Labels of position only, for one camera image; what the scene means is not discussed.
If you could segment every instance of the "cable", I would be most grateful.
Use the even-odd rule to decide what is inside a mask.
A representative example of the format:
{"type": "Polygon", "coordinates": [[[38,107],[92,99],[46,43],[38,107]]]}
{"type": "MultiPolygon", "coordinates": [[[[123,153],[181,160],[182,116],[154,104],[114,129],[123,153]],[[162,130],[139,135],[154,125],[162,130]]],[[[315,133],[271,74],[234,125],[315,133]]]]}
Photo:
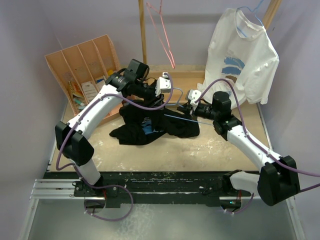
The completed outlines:
{"type": "Polygon", "coordinates": [[[86,180],[84,177],[82,177],[81,173],[79,172],[79,170],[78,170],[76,167],[74,167],[74,170],[75,170],[76,173],[79,175],[79,177],[81,178],[81,180],[82,180],[86,185],[88,185],[90,188],[92,188],[92,189],[120,188],[120,189],[125,190],[125,191],[129,194],[129,197],[130,197],[130,199],[131,199],[131,205],[130,205],[129,211],[128,211],[125,215],[123,215],[122,217],[119,217],[119,218],[105,218],[105,217],[102,217],[102,216],[95,215],[95,214],[93,214],[92,212],[89,212],[89,211],[87,210],[87,208],[86,208],[86,202],[84,202],[84,204],[83,204],[84,210],[85,210],[84,213],[89,214],[90,216],[95,217],[95,218],[97,218],[97,219],[107,221],[107,222],[118,222],[118,221],[121,221],[121,220],[123,220],[123,219],[125,219],[126,217],[129,216],[129,214],[131,213],[132,209],[134,208],[134,198],[132,197],[132,194],[131,194],[131,192],[130,192],[128,189],[126,189],[124,186],[117,185],[117,184],[105,185],[105,186],[93,186],[93,185],[91,185],[90,183],[88,183],[87,180],[86,180]]]}
{"type": "Polygon", "coordinates": [[[104,218],[104,217],[100,217],[100,216],[97,216],[93,213],[89,213],[87,211],[87,208],[86,208],[86,205],[84,203],[84,209],[85,209],[85,213],[88,213],[90,214],[91,216],[97,218],[97,219],[101,219],[101,220],[105,220],[105,221],[109,221],[109,222],[116,222],[116,221],[120,221],[124,218],[126,218],[132,211],[133,207],[134,207],[134,199],[130,193],[130,191],[128,189],[126,189],[125,187],[121,186],[121,185],[105,185],[105,186],[93,186],[91,185],[90,183],[87,182],[86,179],[84,179],[81,175],[81,173],[78,171],[76,165],[74,163],[68,163],[62,167],[59,167],[59,163],[60,163],[60,159],[61,159],[61,156],[62,156],[62,153],[63,153],[63,150],[68,142],[68,139],[70,138],[71,134],[73,133],[73,131],[76,129],[76,127],[79,125],[79,123],[81,123],[81,121],[84,119],[84,117],[86,116],[86,114],[97,104],[99,103],[100,101],[103,101],[103,99],[107,98],[107,97],[110,97],[110,96],[113,96],[113,97],[117,97],[117,98],[120,98],[124,101],[126,101],[127,103],[135,106],[135,107],[138,107],[140,109],[143,109],[143,110],[148,110],[148,111],[156,111],[156,110],[159,110],[161,108],[163,108],[164,106],[166,106],[166,104],[170,101],[172,95],[173,95],[173,92],[174,92],[174,83],[173,83],[173,80],[172,80],[172,77],[169,73],[165,72],[164,73],[165,75],[167,75],[167,77],[169,78],[170,80],[170,84],[171,84],[171,90],[170,90],[170,94],[169,94],[169,97],[168,99],[160,106],[157,106],[157,107],[144,107],[144,106],[140,106],[132,101],[130,101],[129,99],[126,99],[125,97],[123,96],[120,96],[120,95],[117,95],[117,94],[113,94],[113,93],[107,93],[107,94],[104,94],[103,96],[101,96],[99,99],[95,100],[94,102],[92,102],[88,107],[87,109],[85,109],[82,113],[81,113],[81,116],[78,118],[78,121],[74,124],[74,126],[70,129],[70,131],[67,133],[65,139],[63,140],[62,142],[62,145],[60,147],[60,150],[59,150],[59,153],[58,153],[58,157],[57,157],[57,160],[56,160],[56,164],[55,164],[55,168],[56,170],[60,171],[62,169],[65,169],[66,167],[68,166],[73,166],[75,171],[77,172],[77,174],[79,175],[79,177],[83,180],[83,182],[85,184],[87,184],[89,187],[93,188],[93,189],[107,189],[107,188],[121,188],[123,190],[125,190],[129,196],[130,196],[130,199],[131,199],[131,206],[130,206],[130,209],[128,211],[128,213],[126,213],[124,216],[120,217],[120,218],[115,218],[115,219],[111,219],[111,218],[104,218]]]}
{"type": "Polygon", "coordinates": [[[179,102],[180,102],[182,96],[184,95],[184,91],[183,91],[181,88],[179,88],[179,87],[174,87],[173,89],[179,90],[179,91],[181,92],[181,95],[180,95],[178,101],[176,101],[176,103],[170,103],[170,104],[167,104],[167,106],[176,106],[176,105],[179,105],[179,102]]]}
{"type": "Polygon", "coordinates": [[[248,201],[248,203],[247,203],[243,208],[241,208],[239,211],[226,211],[227,209],[225,209],[224,212],[225,212],[225,213],[229,213],[229,214],[231,214],[231,215],[239,214],[239,213],[243,212],[244,210],[246,210],[246,209],[250,206],[250,204],[252,203],[252,201],[253,201],[253,199],[254,199],[254,196],[255,196],[255,194],[252,193],[251,198],[250,198],[250,200],[248,201]]]}
{"type": "MultiPolygon", "coordinates": [[[[250,140],[250,142],[255,145],[257,148],[259,148],[262,152],[264,152],[266,154],[267,157],[270,157],[272,160],[274,160],[278,165],[280,165],[281,167],[285,168],[285,169],[288,169],[292,172],[295,172],[295,173],[298,173],[298,174],[303,174],[303,175],[308,175],[308,176],[312,176],[312,177],[317,177],[317,178],[320,178],[320,174],[318,173],[313,173],[313,172],[308,172],[308,171],[304,171],[304,170],[298,170],[296,168],[293,168],[293,167],[290,167],[290,166],[287,166],[283,163],[281,163],[278,159],[276,159],[272,154],[270,154],[267,150],[265,150],[262,146],[260,146],[257,142],[255,142],[251,137],[250,135],[248,134],[247,132],[247,128],[246,128],[246,125],[245,125],[245,121],[244,121],[244,117],[243,117],[243,114],[242,114],[242,111],[241,111],[241,108],[240,108],[240,104],[239,104],[239,101],[238,101],[238,98],[237,98],[237,95],[236,95],[236,92],[235,92],[235,89],[234,87],[231,85],[230,82],[228,82],[226,79],[223,79],[223,78],[219,78],[213,82],[211,82],[209,84],[209,86],[203,91],[203,93],[200,95],[200,97],[195,101],[196,103],[200,101],[200,99],[207,93],[207,91],[209,90],[209,88],[212,87],[213,84],[215,84],[216,82],[219,82],[219,81],[223,81],[223,82],[226,82],[232,92],[233,92],[233,95],[234,95],[234,99],[235,99],[235,102],[236,102],[236,106],[239,110],[239,115],[240,115],[240,118],[241,118],[241,122],[242,122],[242,127],[243,127],[243,132],[245,133],[246,137],[250,140]]],[[[310,187],[307,187],[307,188],[304,188],[302,189],[300,192],[305,192],[305,191],[308,191],[308,190],[311,190],[311,189],[315,189],[317,187],[320,187],[320,183],[319,184],[316,184],[316,185],[313,185],[313,186],[310,186],[310,187]]]]}
{"type": "Polygon", "coordinates": [[[190,121],[190,122],[194,122],[194,123],[198,123],[198,124],[207,124],[207,125],[212,126],[211,123],[206,123],[206,122],[203,122],[203,121],[196,121],[196,120],[186,119],[186,118],[183,118],[183,117],[172,116],[172,115],[168,115],[168,114],[164,114],[164,115],[167,116],[167,117],[174,118],[174,119],[182,119],[182,120],[186,120],[186,121],[190,121]]]}

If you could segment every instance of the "white t-shirt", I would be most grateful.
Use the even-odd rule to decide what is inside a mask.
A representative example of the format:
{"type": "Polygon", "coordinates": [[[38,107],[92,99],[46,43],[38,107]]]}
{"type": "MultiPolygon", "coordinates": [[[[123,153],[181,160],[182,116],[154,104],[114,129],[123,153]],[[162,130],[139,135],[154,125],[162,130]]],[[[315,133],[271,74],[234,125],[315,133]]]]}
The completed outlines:
{"type": "MultiPolygon", "coordinates": [[[[278,54],[265,27],[250,22],[241,10],[228,8],[215,27],[205,80],[197,88],[203,92],[214,80],[223,78],[233,85],[240,104],[246,100],[266,104],[278,64],[278,54]]],[[[211,103],[217,91],[229,93],[231,108],[237,106],[229,85],[223,81],[215,83],[204,100],[211,103]]]]}

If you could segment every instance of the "wooden organizer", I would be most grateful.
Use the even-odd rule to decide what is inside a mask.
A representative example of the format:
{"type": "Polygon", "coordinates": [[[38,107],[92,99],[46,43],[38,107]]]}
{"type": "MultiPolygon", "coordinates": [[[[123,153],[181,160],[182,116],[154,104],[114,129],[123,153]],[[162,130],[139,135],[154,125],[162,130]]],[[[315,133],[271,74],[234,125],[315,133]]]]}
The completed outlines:
{"type": "MultiPolygon", "coordinates": [[[[85,102],[88,104],[89,101],[83,92],[81,84],[91,82],[97,92],[99,92],[95,79],[103,75],[108,78],[108,71],[120,70],[120,63],[114,44],[108,35],[48,54],[45,56],[45,59],[55,79],[68,98],[75,116],[80,111],[73,101],[73,96],[68,91],[69,82],[78,84],[85,102]]],[[[119,108],[121,107],[122,104],[119,104],[114,108],[100,124],[118,117],[119,108]]]]}

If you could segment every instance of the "black base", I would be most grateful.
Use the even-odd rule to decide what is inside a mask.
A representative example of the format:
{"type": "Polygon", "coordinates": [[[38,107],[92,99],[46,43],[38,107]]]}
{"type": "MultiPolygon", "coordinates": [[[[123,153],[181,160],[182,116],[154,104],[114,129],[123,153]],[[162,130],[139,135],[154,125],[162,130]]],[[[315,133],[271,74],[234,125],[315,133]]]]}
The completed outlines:
{"type": "MultiPolygon", "coordinates": [[[[201,172],[101,172],[105,185],[125,186],[135,204],[202,204],[220,207],[219,197],[238,196],[238,191],[223,186],[228,171],[201,172]]],[[[44,179],[77,179],[75,172],[46,172],[44,179]]],[[[78,180],[74,182],[75,197],[103,197],[101,190],[93,190],[78,180]]],[[[241,191],[243,197],[250,193],[241,191]]],[[[119,208],[131,202],[122,189],[107,189],[108,208],[119,208]]]]}

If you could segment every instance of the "blue hanger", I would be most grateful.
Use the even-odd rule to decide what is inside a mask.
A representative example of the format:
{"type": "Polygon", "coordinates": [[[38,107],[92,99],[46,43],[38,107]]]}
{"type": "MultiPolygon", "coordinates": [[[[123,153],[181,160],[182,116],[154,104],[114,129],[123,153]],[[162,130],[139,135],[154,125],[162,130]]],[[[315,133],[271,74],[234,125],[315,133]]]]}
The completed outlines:
{"type": "MultiPolygon", "coordinates": [[[[264,0],[260,0],[258,6],[256,6],[253,10],[251,10],[251,8],[248,7],[248,6],[241,6],[241,7],[238,7],[238,8],[236,9],[236,12],[237,12],[239,9],[243,9],[243,8],[248,9],[251,13],[254,13],[255,18],[258,19],[258,21],[261,23],[261,26],[264,27],[264,24],[262,23],[262,21],[257,17],[257,11],[258,11],[258,9],[260,8],[260,5],[262,4],[263,1],[264,1],[264,0]]],[[[236,26],[236,28],[243,34],[243,36],[247,37],[247,35],[246,35],[238,26],[236,26]]]]}

